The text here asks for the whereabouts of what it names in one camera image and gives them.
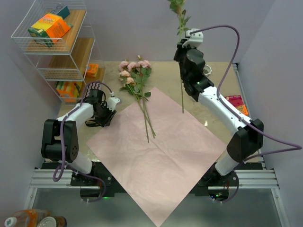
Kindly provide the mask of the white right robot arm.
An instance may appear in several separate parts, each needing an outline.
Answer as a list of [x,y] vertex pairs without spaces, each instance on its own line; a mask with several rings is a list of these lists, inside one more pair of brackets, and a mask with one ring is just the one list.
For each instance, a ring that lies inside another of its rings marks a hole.
[[217,87],[203,73],[204,54],[185,39],[177,44],[174,60],[179,64],[186,93],[211,110],[232,135],[226,150],[205,174],[213,184],[221,186],[240,162],[262,148],[264,124],[259,119],[251,120],[217,93]]

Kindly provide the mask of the purple pink wrapping paper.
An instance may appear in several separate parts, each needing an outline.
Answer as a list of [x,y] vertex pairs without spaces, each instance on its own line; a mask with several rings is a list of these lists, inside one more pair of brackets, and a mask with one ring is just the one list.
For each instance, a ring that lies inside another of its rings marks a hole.
[[147,109],[156,137],[133,103],[87,143],[150,220],[161,226],[225,150],[225,144],[157,88]]

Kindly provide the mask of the white rose stem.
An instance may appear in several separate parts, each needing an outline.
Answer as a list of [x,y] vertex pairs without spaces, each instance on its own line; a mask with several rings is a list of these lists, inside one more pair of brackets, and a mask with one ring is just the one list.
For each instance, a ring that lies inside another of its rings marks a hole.
[[174,12],[178,18],[179,26],[177,36],[178,41],[181,42],[183,33],[189,30],[187,23],[191,18],[184,7],[186,0],[168,0],[168,2],[170,10]]

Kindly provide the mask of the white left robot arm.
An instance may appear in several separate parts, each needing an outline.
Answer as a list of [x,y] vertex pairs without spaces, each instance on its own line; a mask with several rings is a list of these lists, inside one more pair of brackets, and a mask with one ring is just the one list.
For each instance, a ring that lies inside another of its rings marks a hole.
[[69,165],[82,172],[81,179],[86,185],[98,181],[93,163],[80,153],[78,128],[88,120],[97,126],[109,126],[121,100],[110,93],[106,98],[103,91],[92,89],[75,107],[57,119],[44,122],[41,154],[43,158]]

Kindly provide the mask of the black ribbon gold lettering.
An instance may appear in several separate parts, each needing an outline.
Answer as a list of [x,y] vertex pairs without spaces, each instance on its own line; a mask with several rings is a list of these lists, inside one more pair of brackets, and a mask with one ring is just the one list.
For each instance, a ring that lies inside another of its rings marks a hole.
[[85,121],[87,127],[104,127],[104,124],[97,119],[89,119]]

